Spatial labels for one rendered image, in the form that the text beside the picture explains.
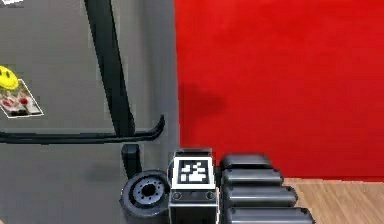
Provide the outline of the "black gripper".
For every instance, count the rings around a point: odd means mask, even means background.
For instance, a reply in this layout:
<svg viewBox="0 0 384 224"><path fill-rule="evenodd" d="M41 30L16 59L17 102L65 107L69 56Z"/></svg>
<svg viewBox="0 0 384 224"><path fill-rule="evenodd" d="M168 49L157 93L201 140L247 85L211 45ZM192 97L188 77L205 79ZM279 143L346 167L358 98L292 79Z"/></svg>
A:
<svg viewBox="0 0 384 224"><path fill-rule="evenodd" d="M162 170L146 170L130 178L121 190L124 224L169 224L170 184Z"/></svg>

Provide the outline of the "grey fridge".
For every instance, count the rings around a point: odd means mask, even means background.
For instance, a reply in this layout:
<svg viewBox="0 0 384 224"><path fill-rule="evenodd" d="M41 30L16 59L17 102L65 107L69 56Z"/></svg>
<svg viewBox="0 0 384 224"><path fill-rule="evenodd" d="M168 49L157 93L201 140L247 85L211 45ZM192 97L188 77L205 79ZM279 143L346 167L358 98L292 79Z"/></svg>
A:
<svg viewBox="0 0 384 224"><path fill-rule="evenodd" d="M0 8L0 65L24 80L43 113L10 119L0 132L111 133L84 3L25 0ZM138 130L175 116L173 0L111 0L128 99ZM3 224L125 224L126 182L116 144L1 144Z"/></svg>

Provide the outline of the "white photo with red spots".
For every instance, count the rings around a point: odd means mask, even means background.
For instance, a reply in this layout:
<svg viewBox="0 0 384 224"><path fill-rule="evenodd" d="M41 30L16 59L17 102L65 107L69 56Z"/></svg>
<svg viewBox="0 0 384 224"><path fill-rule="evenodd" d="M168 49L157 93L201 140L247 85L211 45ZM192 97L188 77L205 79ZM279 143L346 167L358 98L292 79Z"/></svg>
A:
<svg viewBox="0 0 384 224"><path fill-rule="evenodd" d="M22 79L14 90L0 87L0 109L8 119L43 116L44 112Z"/></svg>

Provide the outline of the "yellow smiley magnet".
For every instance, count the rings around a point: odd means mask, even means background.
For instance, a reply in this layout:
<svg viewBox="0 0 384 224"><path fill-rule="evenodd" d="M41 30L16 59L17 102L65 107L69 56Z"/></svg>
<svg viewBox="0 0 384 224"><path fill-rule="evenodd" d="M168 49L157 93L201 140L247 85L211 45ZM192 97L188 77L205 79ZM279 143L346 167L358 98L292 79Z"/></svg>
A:
<svg viewBox="0 0 384 224"><path fill-rule="evenodd" d="M7 90L15 90L19 86L17 75L5 66L0 65L0 87Z"/></svg>

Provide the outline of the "white paper note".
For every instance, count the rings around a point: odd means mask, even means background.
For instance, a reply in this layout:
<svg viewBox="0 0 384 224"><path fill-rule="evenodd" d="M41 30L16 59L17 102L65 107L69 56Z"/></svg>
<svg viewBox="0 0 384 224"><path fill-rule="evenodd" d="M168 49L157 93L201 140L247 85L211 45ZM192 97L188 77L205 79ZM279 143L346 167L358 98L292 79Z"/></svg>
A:
<svg viewBox="0 0 384 224"><path fill-rule="evenodd" d="M24 0L0 0L0 8L22 8Z"/></svg>

